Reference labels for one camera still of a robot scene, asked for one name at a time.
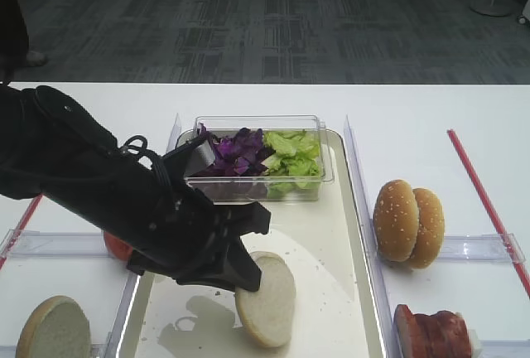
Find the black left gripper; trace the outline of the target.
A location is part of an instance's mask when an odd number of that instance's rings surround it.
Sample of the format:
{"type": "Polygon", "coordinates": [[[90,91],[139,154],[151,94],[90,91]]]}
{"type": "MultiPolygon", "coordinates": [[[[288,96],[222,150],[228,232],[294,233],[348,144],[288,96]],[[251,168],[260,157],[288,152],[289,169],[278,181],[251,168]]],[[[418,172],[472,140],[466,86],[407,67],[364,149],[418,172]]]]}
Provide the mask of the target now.
{"type": "Polygon", "coordinates": [[[216,205],[200,191],[176,203],[164,225],[153,223],[127,268],[137,275],[157,273],[180,285],[257,292],[262,271],[241,237],[269,231],[271,212],[260,203],[216,205]]]}

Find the black covered left robot arm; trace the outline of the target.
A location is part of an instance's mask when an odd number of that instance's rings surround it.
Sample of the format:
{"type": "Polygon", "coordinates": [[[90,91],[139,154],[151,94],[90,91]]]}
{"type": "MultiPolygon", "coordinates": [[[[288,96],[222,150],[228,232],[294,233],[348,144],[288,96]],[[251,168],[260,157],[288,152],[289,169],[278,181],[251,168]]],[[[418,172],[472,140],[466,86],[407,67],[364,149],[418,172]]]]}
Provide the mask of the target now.
{"type": "Polygon", "coordinates": [[[3,196],[47,196],[128,244],[136,274],[255,292],[262,273],[241,238],[266,234],[271,215],[257,202],[216,205],[186,183],[214,159],[205,134],[158,155],[140,136],[119,144],[57,89],[1,88],[3,196]]]}

